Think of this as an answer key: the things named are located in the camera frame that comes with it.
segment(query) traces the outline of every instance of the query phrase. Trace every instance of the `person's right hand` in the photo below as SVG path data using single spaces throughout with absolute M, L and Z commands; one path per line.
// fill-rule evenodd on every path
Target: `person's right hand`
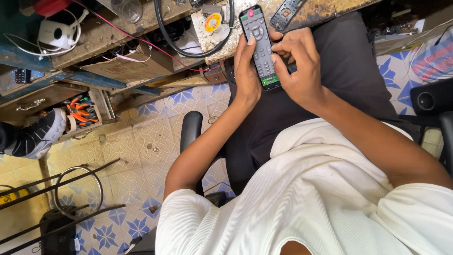
M 296 72 L 289 74 L 278 54 L 272 54 L 271 59 L 282 88 L 294 102 L 310 111 L 325 102 L 327 89 L 321 85 L 319 54 L 310 28 L 297 30 L 297 35 L 296 39 L 282 40 L 272 46 L 273 51 L 296 61 Z

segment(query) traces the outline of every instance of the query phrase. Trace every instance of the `gray remote control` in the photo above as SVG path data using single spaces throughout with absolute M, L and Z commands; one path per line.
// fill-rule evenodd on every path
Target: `gray remote control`
M 241 17 L 241 22 L 247 41 L 252 36 L 256 39 L 253 60 L 263 86 L 277 82 L 278 78 L 274 71 L 274 63 L 270 59 L 272 50 L 269 34 L 267 33 L 266 23 L 261 10 L 248 10 L 247 14 Z

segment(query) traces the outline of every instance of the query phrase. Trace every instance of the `red wire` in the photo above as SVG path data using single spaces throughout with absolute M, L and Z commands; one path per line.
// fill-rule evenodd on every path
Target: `red wire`
M 84 8 L 88 9 L 86 6 L 84 6 L 82 3 L 79 3 L 79 2 L 76 1 L 76 0 L 71 0 L 71 1 L 72 1 L 72 2 L 76 2 L 76 3 L 80 4 L 81 6 L 83 6 Z M 127 35 L 127 36 L 129 36 L 129 37 L 132 37 L 132 38 L 134 38 L 134 39 L 136 38 L 136 37 L 134 37 L 134 36 L 131 36 L 131 35 L 129 35 L 129 34 L 123 32 L 121 29 L 117 28 L 115 25 L 113 25 L 112 23 L 110 23 L 109 21 L 107 21 L 106 19 L 104 19 L 102 16 L 100 16 L 100 15 L 97 14 L 96 12 L 93 12 L 93 13 L 94 13 L 94 15 L 96 15 L 99 19 L 105 21 L 107 24 L 109 24 L 110 26 L 112 26 L 112 27 L 115 28 L 116 30 L 120 31 L 121 33 L 123 33 L 123 34 L 125 34 L 125 35 Z M 217 69 L 217 68 L 219 68 L 220 66 L 222 66 L 223 63 L 225 63 L 225 60 L 223 60 L 222 63 L 221 63 L 219 66 L 214 67 L 214 68 L 211 68 L 211 69 L 206 69 L 206 70 L 192 69 L 192 68 L 189 68 L 188 66 L 184 65 L 184 64 L 183 64 L 181 61 L 179 61 L 177 58 L 175 58 L 174 56 L 168 54 L 166 51 L 164 51 L 163 49 L 157 47 L 156 45 L 154 45 L 154 44 L 152 44 L 152 43 L 150 43 L 150 42 L 148 42 L 148 41 L 146 41 L 146 40 L 143 40 L 143 39 L 141 39 L 141 38 L 137 38 L 137 39 L 139 39 L 140 41 L 145 42 L 145 43 L 147 43 L 147 44 L 149 44 L 149 45 L 151 45 L 151 46 L 157 48 L 158 50 L 162 51 L 163 53 L 167 54 L 168 56 L 170 56 L 170 57 L 173 58 L 174 60 L 178 61 L 181 65 L 183 65 L 185 68 L 187 68 L 188 70 L 191 70 L 191 71 L 207 72 L 207 71 L 211 71 L 211 70 Z

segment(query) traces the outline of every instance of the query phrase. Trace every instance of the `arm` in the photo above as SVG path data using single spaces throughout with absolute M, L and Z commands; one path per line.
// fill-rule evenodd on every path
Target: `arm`
M 282 34 L 271 33 L 270 37 L 280 39 Z M 176 190 L 195 190 L 209 164 L 260 99 L 261 83 L 255 67 L 251 64 L 255 46 L 255 38 L 246 42 L 244 35 L 241 35 L 234 57 L 236 97 L 215 123 L 195 139 L 173 163 L 165 179 L 164 200 Z
M 301 29 L 299 39 L 273 46 L 280 54 L 291 53 L 298 71 L 290 75 L 281 57 L 272 55 L 282 87 L 301 107 L 323 118 L 342 132 L 389 178 L 393 187 L 430 183 L 453 189 L 444 167 L 403 134 L 337 97 L 321 85 L 319 55 L 310 29 Z

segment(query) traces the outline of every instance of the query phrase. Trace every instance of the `forearm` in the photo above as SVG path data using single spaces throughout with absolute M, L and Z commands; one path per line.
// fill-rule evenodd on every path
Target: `forearm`
M 245 100 L 233 101 L 212 126 L 179 155 L 165 179 L 164 199 L 181 188 L 195 190 L 214 157 L 254 105 Z
M 444 167 L 416 143 L 328 89 L 324 94 L 325 101 L 308 110 L 341 131 L 388 176 L 393 187 L 421 182 L 453 189 L 453 181 Z

